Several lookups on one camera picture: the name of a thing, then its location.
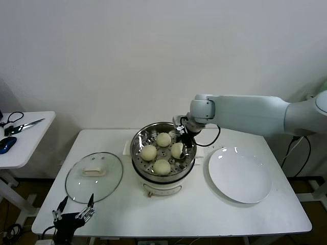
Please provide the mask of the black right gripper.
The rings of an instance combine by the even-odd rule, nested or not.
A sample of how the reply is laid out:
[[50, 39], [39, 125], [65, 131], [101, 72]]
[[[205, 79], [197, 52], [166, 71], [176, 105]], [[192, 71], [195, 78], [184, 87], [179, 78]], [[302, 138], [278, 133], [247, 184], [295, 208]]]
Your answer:
[[179, 135], [179, 142], [183, 146], [179, 149], [179, 159], [183, 159], [186, 153], [196, 152], [195, 133], [183, 133]]

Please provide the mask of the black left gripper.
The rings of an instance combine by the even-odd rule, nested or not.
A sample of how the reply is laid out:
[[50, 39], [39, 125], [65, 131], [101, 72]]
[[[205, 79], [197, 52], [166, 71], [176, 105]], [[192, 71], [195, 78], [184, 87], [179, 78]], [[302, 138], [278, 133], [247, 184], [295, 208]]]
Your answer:
[[59, 203], [56, 210], [52, 210], [54, 220], [54, 226], [57, 230], [55, 239], [72, 239], [77, 229], [83, 227], [85, 222], [89, 221], [93, 216], [94, 209], [94, 194], [91, 195], [87, 207], [84, 208], [80, 213], [67, 213], [63, 214], [66, 206], [68, 196]]

